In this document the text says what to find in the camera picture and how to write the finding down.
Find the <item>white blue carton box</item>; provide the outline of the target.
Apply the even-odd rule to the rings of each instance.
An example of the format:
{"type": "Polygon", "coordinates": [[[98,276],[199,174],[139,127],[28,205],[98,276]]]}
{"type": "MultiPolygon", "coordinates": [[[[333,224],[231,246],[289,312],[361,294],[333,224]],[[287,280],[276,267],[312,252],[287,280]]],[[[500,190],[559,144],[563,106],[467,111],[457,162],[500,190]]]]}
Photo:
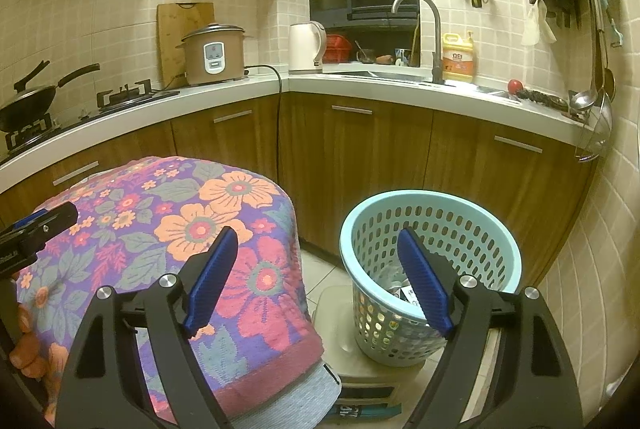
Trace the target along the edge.
{"type": "Polygon", "coordinates": [[[386,276],[385,279],[382,279],[380,286],[385,291],[387,305],[393,311],[423,317],[418,297],[416,297],[408,277],[404,274],[393,273],[386,276]]]}

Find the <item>light blue perforated trash basket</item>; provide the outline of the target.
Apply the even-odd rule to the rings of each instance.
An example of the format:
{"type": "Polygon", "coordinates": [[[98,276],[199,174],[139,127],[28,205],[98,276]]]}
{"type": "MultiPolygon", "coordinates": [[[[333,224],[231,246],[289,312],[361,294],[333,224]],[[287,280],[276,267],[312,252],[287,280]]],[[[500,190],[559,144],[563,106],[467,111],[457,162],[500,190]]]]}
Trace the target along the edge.
{"type": "Polygon", "coordinates": [[[513,293],[522,276],[518,244],[495,215],[431,190],[393,190],[357,204],[343,222],[340,253],[352,279],[357,345],[388,366],[422,362],[454,333],[460,277],[513,293]]]}

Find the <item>black gas stove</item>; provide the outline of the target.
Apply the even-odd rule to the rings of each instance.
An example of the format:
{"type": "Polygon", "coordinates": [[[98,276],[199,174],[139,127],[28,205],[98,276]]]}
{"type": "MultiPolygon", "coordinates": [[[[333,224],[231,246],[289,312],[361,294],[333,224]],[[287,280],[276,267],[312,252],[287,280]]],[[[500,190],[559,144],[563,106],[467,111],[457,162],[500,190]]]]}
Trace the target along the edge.
{"type": "Polygon", "coordinates": [[[96,119],[113,115],[156,100],[177,96],[178,89],[157,90],[152,87],[150,79],[125,84],[117,91],[107,90],[96,93],[94,105],[75,106],[70,111],[54,117],[50,111],[42,118],[32,121],[26,126],[12,132],[2,132],[1,140],[6,143],[1,149],[1,159],[11,159],[30,148],[49,140],[55,135],[77,128],[96,119]]]}

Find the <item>floral purple tablecloth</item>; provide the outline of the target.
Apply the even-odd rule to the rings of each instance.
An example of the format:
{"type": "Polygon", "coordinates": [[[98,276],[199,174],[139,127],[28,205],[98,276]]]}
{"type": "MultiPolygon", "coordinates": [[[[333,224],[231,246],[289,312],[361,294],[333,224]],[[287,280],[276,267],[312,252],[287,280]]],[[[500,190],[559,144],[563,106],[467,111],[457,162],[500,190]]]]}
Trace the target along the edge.
{"type": "Polygon", "coordinates": [[[265,176],[208,160],[146,157],[89,176],[47,201],[77,222],[18,274],[22,315],[48,364],[54,420],[73,339],[93,293],[143,289],[235,231],[239,251],[212,317],[190,345],[238,428],[313,428],[340,379],[308,313],[295,211],[265,176]]]}

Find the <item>black wok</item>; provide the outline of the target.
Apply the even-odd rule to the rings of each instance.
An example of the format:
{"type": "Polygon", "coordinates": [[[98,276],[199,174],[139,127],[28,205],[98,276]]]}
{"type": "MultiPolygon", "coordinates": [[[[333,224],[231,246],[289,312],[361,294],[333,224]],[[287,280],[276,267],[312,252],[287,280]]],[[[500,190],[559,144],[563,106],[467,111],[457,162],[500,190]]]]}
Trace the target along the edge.
{"type": "Polygon", "coordinates": [[[46,85],[30,85],[32,79],[49,65],[48,60],[42,60],[29,74],[14,83],[15,94],[0,109],[2,132],[21,131],[25,126],[40,120],[47,114],[58,89],[81,76],[85,76],[85,74],[91,74],[101,69],[99,63],[89,64],[66,74],[57,82],[46,85]]]}

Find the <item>white scale platform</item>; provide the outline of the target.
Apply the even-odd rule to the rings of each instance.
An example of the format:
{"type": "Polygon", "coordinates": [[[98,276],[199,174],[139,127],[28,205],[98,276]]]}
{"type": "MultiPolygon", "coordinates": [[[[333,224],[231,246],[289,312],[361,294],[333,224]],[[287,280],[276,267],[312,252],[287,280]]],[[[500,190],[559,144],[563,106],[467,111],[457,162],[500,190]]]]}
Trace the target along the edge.
{"type": "Polygon", "coordinates": [[[346,406],[405,406],[416,401],[431,379],[443,349],[409,367],[389,367],[367,357],[357,345],[352,287],[331,286],[322,291],[314,310],[323,360],[342,382],[336,403],[346,406]]]}

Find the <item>wooden cutting board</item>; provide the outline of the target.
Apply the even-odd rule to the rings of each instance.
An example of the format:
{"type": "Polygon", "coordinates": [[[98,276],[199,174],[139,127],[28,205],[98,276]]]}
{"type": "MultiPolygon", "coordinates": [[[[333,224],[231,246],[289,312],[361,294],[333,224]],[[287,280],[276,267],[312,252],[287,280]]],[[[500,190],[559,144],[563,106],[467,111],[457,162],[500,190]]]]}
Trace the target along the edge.
{"type": "Polygon", "coordinates": [[[158,73],[163,89],[186,85],[182,39],[215,19],[213,2],[162,3],[156,8],[158,73]]]}

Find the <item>brown rice cooker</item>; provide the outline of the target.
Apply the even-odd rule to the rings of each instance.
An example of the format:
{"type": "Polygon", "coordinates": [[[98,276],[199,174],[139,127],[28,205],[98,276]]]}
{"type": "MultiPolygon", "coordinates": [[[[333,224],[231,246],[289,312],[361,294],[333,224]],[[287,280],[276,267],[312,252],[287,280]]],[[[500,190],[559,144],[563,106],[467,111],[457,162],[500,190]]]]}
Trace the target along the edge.
{"type": "Polygon", "coordinates": [[[244,77],[244,29],[211,24],[187,33],[181,40],[188,85],[239,80],[244,77]]]}

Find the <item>steel ladle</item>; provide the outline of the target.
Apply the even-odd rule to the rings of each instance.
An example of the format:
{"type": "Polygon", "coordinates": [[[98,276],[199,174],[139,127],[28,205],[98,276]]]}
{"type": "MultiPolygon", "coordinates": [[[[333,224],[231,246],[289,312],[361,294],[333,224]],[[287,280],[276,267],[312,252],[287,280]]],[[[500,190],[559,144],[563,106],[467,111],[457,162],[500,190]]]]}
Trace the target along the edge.
{"type": "Polygon", "coordinates": [[[570,109],[585,111],[599,104],[604,93],[605,31],[602,0],[589,0],[590,6],[590,48],[591,68],[589,89],[578,92],[570,98],[570,109]]]}

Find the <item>wooden base cabinets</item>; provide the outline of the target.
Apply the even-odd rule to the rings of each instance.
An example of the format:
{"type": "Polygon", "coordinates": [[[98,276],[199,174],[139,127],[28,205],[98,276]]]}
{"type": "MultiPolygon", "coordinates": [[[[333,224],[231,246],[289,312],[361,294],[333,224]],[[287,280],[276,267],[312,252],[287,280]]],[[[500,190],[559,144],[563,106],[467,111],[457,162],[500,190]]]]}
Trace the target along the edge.
{"type": "Polygon", "coordinates": [[[570,144],[452,112],[311,93],[271,95],[146,126],[64,157],[1,194],[23,218],[89,174],[146,156],[207,159],[265,175],[292,198],[304,241],[335,253],[347,213],[393,189],[475,202],[512,233],[536,283],[560,252],[596,166],[570,144]]]}

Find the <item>red tomato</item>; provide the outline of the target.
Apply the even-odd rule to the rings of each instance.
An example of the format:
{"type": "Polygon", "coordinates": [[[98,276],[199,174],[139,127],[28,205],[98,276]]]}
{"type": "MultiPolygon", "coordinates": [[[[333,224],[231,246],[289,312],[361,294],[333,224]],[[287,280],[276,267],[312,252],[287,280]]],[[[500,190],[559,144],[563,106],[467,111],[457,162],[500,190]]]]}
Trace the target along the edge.
{"type": "Polygon", "coordinates": [[[508,82],[508,92],[512,95],[518,94],[518,91],[523,89],[523,83],[518,79],[511,79],[508,82]]]}

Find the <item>white electric kettle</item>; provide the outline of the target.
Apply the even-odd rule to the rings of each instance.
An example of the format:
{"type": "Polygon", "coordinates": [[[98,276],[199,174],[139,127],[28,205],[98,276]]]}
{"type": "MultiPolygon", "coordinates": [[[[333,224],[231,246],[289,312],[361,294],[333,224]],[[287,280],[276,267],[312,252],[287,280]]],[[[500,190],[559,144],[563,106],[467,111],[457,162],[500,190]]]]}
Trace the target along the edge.
{"type": "Polygon", "coordinates": [[[322,71],[326,52],[326,30],[315,20],[290,25],[288,30],[288,71],[313,74],[322,71]]]}

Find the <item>yellow oil bottle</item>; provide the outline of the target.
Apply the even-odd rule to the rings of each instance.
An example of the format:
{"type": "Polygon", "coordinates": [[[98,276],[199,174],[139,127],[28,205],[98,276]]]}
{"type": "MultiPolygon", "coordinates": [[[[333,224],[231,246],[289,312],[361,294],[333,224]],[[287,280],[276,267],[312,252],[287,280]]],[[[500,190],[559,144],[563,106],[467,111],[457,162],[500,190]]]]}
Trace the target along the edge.
{"type": "Polygon", "coordinates": [[[464,36],[445,33],[442,37],[442,77],[445,80],[472,82],[475,74],[473,33],[464,36]]]}

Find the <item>red basket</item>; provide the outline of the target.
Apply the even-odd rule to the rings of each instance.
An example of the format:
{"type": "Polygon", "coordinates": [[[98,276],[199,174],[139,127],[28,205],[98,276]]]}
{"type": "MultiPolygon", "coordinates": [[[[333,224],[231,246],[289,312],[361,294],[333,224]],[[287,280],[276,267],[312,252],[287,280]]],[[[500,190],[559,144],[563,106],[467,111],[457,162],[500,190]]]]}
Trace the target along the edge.
{"type": "Polygon", "coordinates": [[[352,55],[352,44],[338,33],[330,33],[326,36],[326,51],[322,62],[325,64],[347,63],[352,55]]]}

